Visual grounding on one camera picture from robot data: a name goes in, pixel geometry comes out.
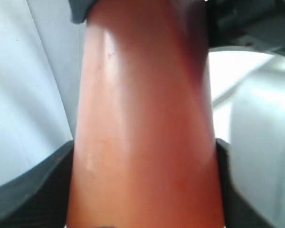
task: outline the orange tube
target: orange tube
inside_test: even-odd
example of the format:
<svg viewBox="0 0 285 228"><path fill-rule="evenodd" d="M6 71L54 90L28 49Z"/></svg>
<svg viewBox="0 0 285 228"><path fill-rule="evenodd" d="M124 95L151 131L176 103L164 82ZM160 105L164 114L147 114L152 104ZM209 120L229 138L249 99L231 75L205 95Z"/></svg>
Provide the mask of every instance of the orange tube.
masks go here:
<svg viewBox="0 0 285 228"><path fill-rule="evenodd" d="M69 228L223 228L203 0L88 16Z"/></svg>

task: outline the orange cylinder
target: orange cylinder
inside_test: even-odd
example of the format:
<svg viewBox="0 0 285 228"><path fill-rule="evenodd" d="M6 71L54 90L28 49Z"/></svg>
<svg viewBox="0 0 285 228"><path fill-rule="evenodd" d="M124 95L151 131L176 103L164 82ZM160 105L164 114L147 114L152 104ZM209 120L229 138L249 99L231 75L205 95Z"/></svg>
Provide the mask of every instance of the orange cylinder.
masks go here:
<svg viewBox="0 0 285 228"><path fill-rule="evenodd" d="M203 0L88 16L69 228L223 228Z"/></svg>

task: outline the glossy orange surface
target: glossy orange surface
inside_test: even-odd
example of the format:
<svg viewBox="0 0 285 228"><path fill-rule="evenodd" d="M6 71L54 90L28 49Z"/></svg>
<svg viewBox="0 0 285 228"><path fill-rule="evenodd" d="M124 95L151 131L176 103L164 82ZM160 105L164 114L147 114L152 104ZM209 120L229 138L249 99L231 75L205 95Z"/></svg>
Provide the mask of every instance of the glossy orange surface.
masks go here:
<svg viewBox="0 0 285 228"><path fill-rule="evenodd" d="M69 228L223 228L202 0L88 17Z"/></svg>

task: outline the orange plastic pipe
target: orange plastic pipe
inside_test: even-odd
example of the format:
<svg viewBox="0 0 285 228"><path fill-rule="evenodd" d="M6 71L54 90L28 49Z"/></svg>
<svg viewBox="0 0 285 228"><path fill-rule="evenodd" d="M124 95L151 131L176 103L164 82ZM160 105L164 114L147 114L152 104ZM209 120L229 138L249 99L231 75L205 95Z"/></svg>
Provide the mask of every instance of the orange plastic pipe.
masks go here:
<svg viewBox="0 0 285 228"><path fill-rule="evenodd" d="M223 228L202 0L88 16L69 228Z"/></svg>

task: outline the black plastic part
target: black plastic part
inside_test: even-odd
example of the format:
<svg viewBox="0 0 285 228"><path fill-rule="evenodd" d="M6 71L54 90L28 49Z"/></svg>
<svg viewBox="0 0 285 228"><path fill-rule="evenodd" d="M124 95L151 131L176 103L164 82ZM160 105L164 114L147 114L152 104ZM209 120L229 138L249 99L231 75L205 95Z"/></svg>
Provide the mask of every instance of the black plastic part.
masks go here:
<svg viewBox="0 0 285 228"><path fill-rule="evenodd" d="M285 0L208 0L210 50L247 50L285 56Z"/></svg>
<svg viewBox="0 0 285 228"><path fill-rule="evenodd" d="M75 24L83 23L86 17L99 0L68 0L72 11L72 22Z"/></svg>
<svg viewBox="0 0 285 228"><path fill-rule="evenodd" d="M217 140L218 167L226 228L273 228L233 188L229 174L228 147L229 145L223 140Z"/></svg>
<svg viewBox="0 0 285 228"><path fill-rule="evenodd" d="M0 187L0 228L63 228L71 181L70 141L22 176Z"/></svg>

